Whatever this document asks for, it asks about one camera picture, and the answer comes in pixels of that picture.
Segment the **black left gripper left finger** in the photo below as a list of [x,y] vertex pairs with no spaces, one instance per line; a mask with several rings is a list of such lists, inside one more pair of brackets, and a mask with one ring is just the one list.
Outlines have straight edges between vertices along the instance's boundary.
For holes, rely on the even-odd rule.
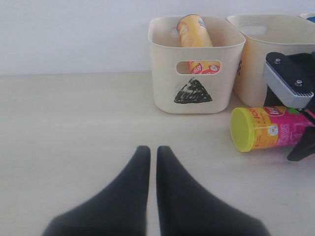
[[44,236],[144,236],[151,151],[138,146],[117,177],[81,205],[55,217]]

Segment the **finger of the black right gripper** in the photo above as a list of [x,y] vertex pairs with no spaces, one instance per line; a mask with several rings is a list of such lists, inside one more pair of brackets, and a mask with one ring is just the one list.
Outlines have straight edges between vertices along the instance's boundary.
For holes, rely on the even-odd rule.
[[289,161],[301,161],[315,153],[315,127],[306,127],[300,141],[287,156]]

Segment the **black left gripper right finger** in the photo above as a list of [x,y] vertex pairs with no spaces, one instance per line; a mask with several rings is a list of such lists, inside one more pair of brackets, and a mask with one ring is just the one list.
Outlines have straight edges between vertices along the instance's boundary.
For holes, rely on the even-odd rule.
[[157,149],[157,206],[162,236],[268,236],[264,224],[206,190],[168,146]]

